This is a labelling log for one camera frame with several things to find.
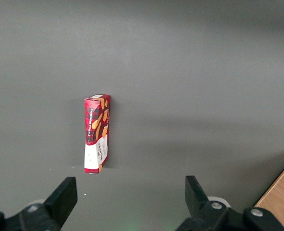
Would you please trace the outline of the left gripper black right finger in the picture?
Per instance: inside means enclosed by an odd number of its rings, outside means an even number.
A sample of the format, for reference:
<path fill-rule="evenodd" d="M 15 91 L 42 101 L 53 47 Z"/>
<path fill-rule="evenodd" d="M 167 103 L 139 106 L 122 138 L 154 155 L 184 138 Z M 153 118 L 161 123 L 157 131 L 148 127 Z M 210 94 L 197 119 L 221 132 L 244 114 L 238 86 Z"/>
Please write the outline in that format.
<path fill-rule="evenodd" d="M 284 226 L 269 210 L 247 207 L 234 211 L 218 200 L 210 200 L 195 176 L 185 177 L 185 202 L 191 217 L 179 231 L 284 231 Z"/>

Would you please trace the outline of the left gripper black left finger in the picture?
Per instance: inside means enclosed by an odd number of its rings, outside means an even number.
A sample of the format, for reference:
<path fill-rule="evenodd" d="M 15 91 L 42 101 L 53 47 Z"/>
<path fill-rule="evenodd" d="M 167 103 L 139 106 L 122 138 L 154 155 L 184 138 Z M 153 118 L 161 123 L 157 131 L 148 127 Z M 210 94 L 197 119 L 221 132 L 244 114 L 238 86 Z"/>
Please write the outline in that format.
<path fill-rule="evenodd" d="M 26 206 L 12 217 L 0 212 L 0 231 L 59 231 L 77 203 L 75 177 L 66 177 L 43 203 Z"/>

